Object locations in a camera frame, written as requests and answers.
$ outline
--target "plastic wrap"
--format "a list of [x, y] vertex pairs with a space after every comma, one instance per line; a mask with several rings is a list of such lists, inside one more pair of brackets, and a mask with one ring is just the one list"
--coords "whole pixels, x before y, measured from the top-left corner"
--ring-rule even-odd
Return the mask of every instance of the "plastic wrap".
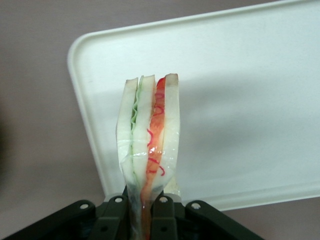
[[116, 128], [132, 238], [150, 238], [151, 206], [176, 172], [180, 135], [178, 75], [127, 80]]

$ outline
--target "plastic-wrapped sandwich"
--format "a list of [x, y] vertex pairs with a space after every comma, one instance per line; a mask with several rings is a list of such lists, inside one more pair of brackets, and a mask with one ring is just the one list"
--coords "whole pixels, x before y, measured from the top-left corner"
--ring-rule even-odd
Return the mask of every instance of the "plastic-wrapped sandwich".
[[176, 171], [180, 135], [178, 75], [127, 80], [116, 127], [133, 239], [150, 237], [151, 204]]

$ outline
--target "red tomato slice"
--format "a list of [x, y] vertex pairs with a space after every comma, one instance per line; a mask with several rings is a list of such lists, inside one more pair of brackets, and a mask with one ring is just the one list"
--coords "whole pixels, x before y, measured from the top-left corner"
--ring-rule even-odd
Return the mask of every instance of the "red tomato slice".
[[158, 169], [161, 169], [161, 176], [165, 175], [165, 170], [160, 166], [163, 150], [163, 130], [165, 126], [165, 86], [166, 78], [161, 78], [156, 85], [155, 104], [147, 132], [150, 134], [148, 143], [148, 162], [146, 166], [146, 182], [140, 194], [142, 203], [141, 224], [145, 231], [146, 239], [150, 238], [150, 198], [152, 193], [152, 183], [156, 177]]

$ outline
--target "plastic tray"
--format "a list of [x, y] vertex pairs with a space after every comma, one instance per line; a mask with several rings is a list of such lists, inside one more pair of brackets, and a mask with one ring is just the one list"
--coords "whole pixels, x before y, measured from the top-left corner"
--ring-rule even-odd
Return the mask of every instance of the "plastic tray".
[[89, 33], [68, 67], [105, 195], [119, 193], [126, 79], [178, 73], [177, 181], [220, 210], [320, 196], [320, 1]]

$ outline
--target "metal screw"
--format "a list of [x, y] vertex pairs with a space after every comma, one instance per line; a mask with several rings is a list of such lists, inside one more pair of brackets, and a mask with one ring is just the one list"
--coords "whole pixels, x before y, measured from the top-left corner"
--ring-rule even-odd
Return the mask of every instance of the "metal screw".
[[114, 201], [116, 202], [116, 203], [121, 203], [122, 202], [122, 198], [121, 197], [117, 197]]
[[164, 203], [168, 202], [168, 198], [166, 198], [165, 196], [162, 196], [159, 198], [159, 201], [164, 204]]
[[89, 204], [84, 203], [80, 206], [80, 209], [87, 209], [88, 207], [89, 207]]
[[198, 210], [198, 209], [201, 208], [200, 204], [199, 204], [199, 203], [196, 203], [196, 202], [192, 203], [192, 204], [191, 204], [191, 207], [192, 207], [193, 209], [195, 209], [195, 210]]

